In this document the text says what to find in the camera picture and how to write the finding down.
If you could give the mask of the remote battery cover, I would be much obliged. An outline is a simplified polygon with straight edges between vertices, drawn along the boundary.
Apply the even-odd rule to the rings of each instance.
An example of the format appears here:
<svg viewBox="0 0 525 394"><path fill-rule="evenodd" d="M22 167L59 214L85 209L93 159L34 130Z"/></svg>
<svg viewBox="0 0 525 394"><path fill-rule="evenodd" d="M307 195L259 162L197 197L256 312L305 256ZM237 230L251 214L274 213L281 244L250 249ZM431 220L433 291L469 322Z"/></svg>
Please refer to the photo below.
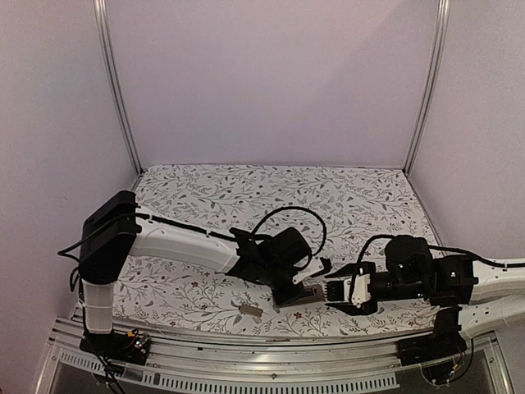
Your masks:
<svg viewBox="0 0 525 394"><path fill-rule="evenodd" d="M260 318L263 314L263 310L252 305L241 305L239 311L242 314L247 314L256 318Z"/></svg>

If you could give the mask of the white remote control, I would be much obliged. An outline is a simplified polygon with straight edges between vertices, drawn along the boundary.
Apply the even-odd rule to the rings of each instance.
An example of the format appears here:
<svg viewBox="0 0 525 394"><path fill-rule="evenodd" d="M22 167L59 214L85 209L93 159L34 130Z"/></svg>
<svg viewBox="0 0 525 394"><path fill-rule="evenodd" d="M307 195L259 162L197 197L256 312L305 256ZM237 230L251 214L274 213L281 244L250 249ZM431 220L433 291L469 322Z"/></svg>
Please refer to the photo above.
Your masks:
<svg viewBox="0 0 525 394"><path fill-rule="evenodd" d="M324 301L325 295L323 291L323 286L317 284L306 286L302 295L296 300L296 303L298 305L306 305Z"/></svg>

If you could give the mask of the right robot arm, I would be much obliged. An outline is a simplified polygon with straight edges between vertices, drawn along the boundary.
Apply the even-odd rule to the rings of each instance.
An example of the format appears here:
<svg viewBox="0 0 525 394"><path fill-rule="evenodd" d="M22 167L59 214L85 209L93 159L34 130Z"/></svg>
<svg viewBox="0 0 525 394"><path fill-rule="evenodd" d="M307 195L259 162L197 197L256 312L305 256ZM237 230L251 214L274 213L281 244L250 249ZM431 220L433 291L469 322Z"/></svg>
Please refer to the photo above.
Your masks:
<svg viewBox="0 0 525 394"><path fill-rule="evenodd" d="M422 299L438 308L426 335L397 342L404 364L466 351L468 339L524 318L524 264L490 260L459 248L438 248L422 237L387 236L386 269L361 254L327 275L328 306L349 316L368 316L383 301Z"/></svg>

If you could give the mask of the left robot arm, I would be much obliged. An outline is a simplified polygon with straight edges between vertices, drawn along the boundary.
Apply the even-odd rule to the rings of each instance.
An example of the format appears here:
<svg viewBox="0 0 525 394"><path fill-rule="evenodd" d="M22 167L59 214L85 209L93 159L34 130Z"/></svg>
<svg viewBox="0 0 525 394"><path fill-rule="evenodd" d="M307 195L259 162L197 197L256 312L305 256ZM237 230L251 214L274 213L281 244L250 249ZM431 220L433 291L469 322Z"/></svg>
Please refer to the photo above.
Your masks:
<svg viewBox="0 0 525 394"><path fill-rule="evenodd" d="M91 344L114 356L122 340L113 331L113 288L129 256L151 256L209 268L267 286L277 305L302 294L305 278L319 272L307 241L294 228L275 236L231 228L221 234L177 222L142 208L135 193L121 190L84 221L82 237L58 251L78 251L84 326Z"/></svg>

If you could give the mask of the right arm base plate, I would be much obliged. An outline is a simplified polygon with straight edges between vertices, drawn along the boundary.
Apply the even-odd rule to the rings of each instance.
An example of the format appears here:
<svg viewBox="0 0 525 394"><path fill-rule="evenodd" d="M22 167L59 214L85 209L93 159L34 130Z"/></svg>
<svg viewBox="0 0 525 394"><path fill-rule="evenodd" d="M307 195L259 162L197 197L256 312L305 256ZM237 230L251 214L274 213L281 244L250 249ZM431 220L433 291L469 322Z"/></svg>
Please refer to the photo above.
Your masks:
<svg viewBox="0 0 525 394"><path fill-rule="evenodd" d="M403 339L395 347L396 357L403 366L438 360L467 350L466 341L457 332Z"/></svg>

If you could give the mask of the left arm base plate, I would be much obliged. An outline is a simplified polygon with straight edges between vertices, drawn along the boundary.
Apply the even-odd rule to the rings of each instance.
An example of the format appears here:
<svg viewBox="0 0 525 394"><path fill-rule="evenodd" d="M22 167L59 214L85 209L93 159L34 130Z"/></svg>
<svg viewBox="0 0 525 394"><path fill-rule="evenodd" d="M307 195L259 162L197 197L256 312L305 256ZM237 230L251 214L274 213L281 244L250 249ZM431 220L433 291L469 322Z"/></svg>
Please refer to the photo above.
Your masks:
<svg viewBox="0 0 525 394"><path fill-rule="evenodd" d="M145 365L151 344L151 337L138 329L127 333L111 331L109 334L84 331L80 350L104 359Z"/></svg>

